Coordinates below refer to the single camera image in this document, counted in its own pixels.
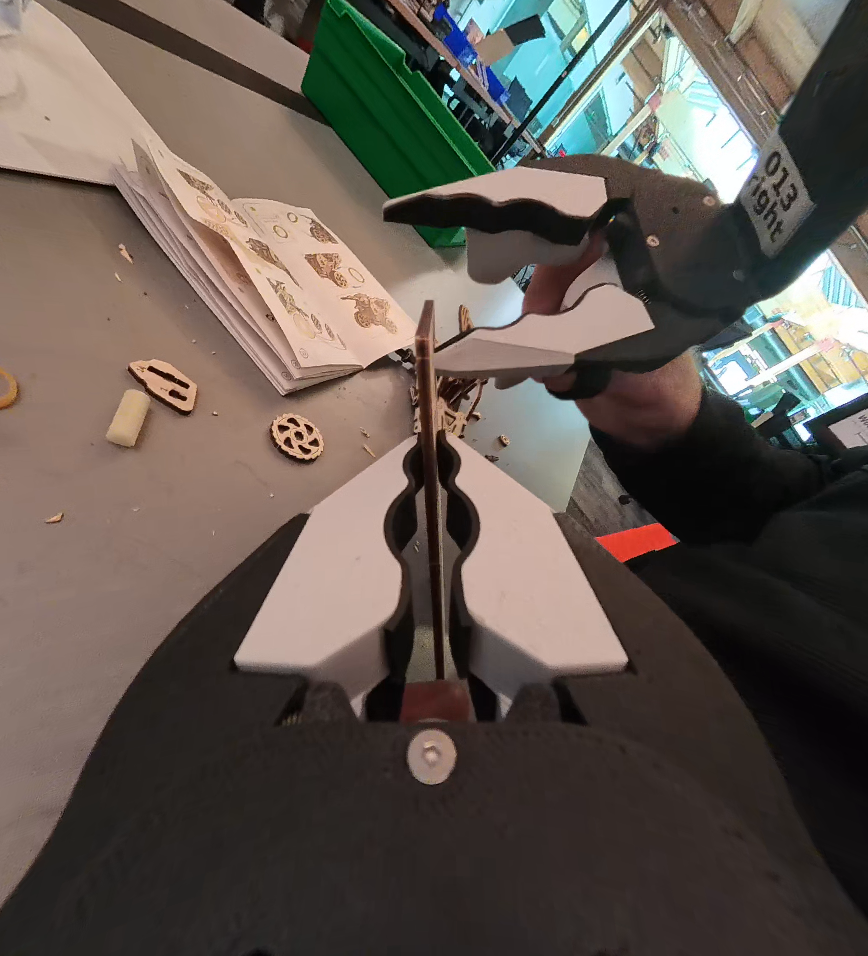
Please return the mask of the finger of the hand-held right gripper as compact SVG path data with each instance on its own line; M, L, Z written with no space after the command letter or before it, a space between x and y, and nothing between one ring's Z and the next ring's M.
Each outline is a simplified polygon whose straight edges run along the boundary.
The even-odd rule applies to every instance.
M499 284L527 266L578 263L628 201L600 176L512 168L392 198L383 220L463 230L469 277Z
M434 369L440 376L479 379L559 375L586 352L654 328L641 298L600 283L559 313L527 313L455 337L436 348Z

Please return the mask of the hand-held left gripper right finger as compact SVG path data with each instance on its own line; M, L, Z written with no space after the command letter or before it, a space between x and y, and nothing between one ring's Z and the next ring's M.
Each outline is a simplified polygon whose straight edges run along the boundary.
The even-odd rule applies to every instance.
M450 649L460 678L525 686L615 674L629 658L551 508L459 439L438 436Z

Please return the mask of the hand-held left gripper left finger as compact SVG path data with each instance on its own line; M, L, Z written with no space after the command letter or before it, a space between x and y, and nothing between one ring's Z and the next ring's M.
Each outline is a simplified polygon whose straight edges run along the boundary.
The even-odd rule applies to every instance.
M303 514L234 656L240 672L341 687L364 719L398 719L415 640L422 453L410 438Z

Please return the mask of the wooden buggy model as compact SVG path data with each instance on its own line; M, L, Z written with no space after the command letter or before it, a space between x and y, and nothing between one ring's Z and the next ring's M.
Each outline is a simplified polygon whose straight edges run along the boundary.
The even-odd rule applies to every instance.
M414 376L409 386L409 396L413 410L414 433L418 435L420 411L415 355L410 349L399 350L396 354L403 367ZM479 378L438 376L436 385L439 429L463 439L467 424L470 421L478 421L482 416L477 409L486 384L484 379Z

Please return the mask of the wooden parts sheet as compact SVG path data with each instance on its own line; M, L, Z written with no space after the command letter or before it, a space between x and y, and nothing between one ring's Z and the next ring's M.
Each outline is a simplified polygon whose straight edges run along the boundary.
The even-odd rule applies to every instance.
M431 598L433 655L435 677L446 677L448 644L448 610L446 576L443 560L443 528L441 520L441 484L439 474L438 386L434 365L435 306L427 300L416 327L415 369L417 395L418 442L422 461L423 502L427 536L428 579Z

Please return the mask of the paper instruction booklet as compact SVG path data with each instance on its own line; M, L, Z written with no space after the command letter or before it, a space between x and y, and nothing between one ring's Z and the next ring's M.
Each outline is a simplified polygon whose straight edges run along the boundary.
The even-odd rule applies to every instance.
M413 348L416 321L312 210L231 199L159 140L132 149L114 185L279 394Z

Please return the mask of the person's right forearm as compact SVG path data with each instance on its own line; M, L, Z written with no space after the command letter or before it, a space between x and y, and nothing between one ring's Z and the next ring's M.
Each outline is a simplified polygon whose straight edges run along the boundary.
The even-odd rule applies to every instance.
M776 448L736 402L707 391L678 436L642 448L601 428L592 435L631 497L691 545L751 541L843 474L829 456Z

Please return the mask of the person's right hand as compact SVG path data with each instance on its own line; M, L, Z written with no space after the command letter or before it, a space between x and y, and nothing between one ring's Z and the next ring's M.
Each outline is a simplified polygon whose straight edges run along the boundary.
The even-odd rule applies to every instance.
M522 311L557 313L573 281L597 262L604 247L602 238L596 236L576 262L537 266L524 293ZM693 354L686 352L649 372L614 371L595 396L575 403L595 430L622 444L655 450L688 430L702 399L701 374Z

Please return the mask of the red fabric item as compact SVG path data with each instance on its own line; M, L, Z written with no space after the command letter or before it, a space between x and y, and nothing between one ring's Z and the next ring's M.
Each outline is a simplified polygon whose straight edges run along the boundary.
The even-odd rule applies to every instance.
M621 563L663 551L678 543L677 538L659 523L599 535L596 537L596 541L606 552Z

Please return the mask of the wooden gear wheel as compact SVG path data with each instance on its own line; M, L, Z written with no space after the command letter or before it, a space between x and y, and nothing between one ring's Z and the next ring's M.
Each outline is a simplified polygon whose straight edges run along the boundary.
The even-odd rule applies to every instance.
M269 435L274 448L298 462L311 463L320 458L324 451L321 431L302 415L285 413L276 417L271 423Z

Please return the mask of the green object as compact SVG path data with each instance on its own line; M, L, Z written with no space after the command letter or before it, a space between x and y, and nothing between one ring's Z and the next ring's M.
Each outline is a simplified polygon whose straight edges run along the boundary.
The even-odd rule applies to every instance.
M301 89L389 198L494 171L403 50L347 2L323 6Z

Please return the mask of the pale wax cylinder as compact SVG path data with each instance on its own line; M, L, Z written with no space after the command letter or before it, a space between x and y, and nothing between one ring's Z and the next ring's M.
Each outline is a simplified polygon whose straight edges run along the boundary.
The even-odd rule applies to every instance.
M105 440L118 448L134 448L151 407L151 397L139 389L128 389L118 402Z

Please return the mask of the flat slotted wooden part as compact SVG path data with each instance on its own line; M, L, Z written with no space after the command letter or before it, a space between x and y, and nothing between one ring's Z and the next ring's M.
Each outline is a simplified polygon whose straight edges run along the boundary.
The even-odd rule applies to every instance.
M154 400L181 415L194 411L198 388L174 365L160 359L137 360L128 365L127 371Z

